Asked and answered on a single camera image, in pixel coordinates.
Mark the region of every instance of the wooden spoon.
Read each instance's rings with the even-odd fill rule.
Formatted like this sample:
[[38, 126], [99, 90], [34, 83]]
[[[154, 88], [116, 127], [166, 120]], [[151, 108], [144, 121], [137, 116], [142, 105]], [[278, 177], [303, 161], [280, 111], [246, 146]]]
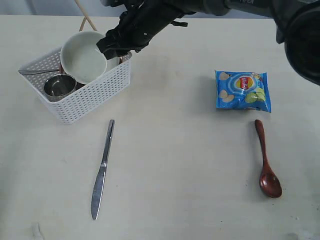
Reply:
[[282, 194], [282, 188], [279, 179], [272, 171], [267, 159], [264, 125], [258, 119], [254, 121], [254, 125], [259, 136], [263, 157], [263, 167], [259, 179], [260, 188], [267, 196], [271, 198], [279, 198]]

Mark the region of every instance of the metal cup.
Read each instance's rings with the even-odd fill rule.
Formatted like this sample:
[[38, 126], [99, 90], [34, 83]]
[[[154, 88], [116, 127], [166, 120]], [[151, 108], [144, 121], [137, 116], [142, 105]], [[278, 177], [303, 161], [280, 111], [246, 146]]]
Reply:
[[57, 102], [76, 90], [77, 81], [70, 75], [57, 74], [49, 78], [43, 86], [50, 102]]

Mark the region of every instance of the butter knife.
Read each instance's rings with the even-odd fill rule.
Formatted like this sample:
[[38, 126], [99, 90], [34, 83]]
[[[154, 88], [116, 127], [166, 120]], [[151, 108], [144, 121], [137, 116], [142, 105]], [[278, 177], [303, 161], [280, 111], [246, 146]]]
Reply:
[[96, 176], [92, 199], [91, 199], [91, 216], [93, 220], [98, 218], [98, 213], [101, 204], [102, 193], [104, 190], [105, 178], [106, 178], [106, 171], [107, 171], [107, 163], [108, 163], [108, 156], [110, 150], [110, 144], [112, 139], [112, 134], [114, 131], [115, 120], [110, 120], [108, 132], [106, 134], [103, 157], [100, 164], [99, 172]]

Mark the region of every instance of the table surface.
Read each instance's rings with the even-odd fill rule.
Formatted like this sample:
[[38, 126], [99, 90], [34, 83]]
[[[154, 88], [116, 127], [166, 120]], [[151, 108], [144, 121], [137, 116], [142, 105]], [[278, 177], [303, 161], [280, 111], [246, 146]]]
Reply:
[[[0, 16], [0, 239], [319, 239], [320, 88], [290, 67], [270, 19], [188, 19], [132, 58], [130, 86], [62, 125], [18, 68], [81, 17]], [[117, 18], [94, 17], [98, 30]], [[272, 113], [216, 110], [214, 70], [267, 72]], [[115, 119], [98, 219], [90, 213]], [[264, 196], [255, 119], [283, 195]]]

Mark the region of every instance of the white bowl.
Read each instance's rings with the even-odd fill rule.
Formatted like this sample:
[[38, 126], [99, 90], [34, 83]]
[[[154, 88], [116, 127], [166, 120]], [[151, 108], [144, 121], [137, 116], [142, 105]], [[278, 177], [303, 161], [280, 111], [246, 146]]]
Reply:
[[105, 36], [97, 31], [80, 31], [71, 36], [61, 49], [61, 65], [77, 82], [88, 84], [119, 64], [119, 58], [107, 60], [97, 42]]

